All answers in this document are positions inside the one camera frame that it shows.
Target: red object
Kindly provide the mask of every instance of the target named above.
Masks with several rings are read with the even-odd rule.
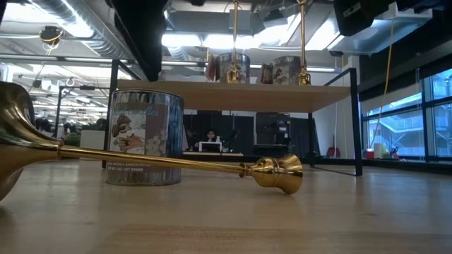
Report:
[[[336,150],[336,158],[340,158],[340,151],[339,151],[339,148],[337,148],[335,146],[334,136],[333,136],[333,146],[328,148],[328,151],[326,152],[326,155],[328,155],[329,157],[334,157],[334,148]]]
[[[375,157],[374,151],[367,151],[366,152],[366,159],[373,159]]]

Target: brass horn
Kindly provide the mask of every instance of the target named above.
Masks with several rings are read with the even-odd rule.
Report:
[[[162,167],[179,167],[252,176],[263,187],[278,187],[286,194],[296,193],[302,185],[303,167],[295,155],[280,159],[262,158],[255,165],[228,165],[197,162],[122,152],[93,150],[64,145],[36,130],[34,110],[27,91],[13,83],[0,83],[0,200],[12,189],[22,168],[62,157],[86,157],[112,162],[133,162]]]

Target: wooden shelf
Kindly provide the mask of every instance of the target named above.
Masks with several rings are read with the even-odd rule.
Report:
[[[186,109],[315,112],[350,96],[349,87],[118,80],[120,90],[154,90],[184,98]]]

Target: wooden table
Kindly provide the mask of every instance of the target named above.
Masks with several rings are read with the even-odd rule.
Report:
[[[0,253],[450,254],[451,197],[450,176],[385,169],[307,169],[288,196],[229,174],[126,187],[100,162],[43,163],[0,202]]]
[[[241,152],[183,152],[183,155],[243,157],[243,154]]]
[[[186,109],[315,112],[350,96],[349,87],[118,80],[120,90],[170,92]]]

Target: desk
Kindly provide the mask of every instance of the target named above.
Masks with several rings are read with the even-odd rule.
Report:
[[[243,154],[240,152],[184,152],[183,155],[203,155],[203,156],[240,156]]]
[[[185,169],[171,186],[113,186],[100,165],[25,168],[0,202],[0,253],[451,253],[450,176],[305,167],[288,196],[251,177]]]

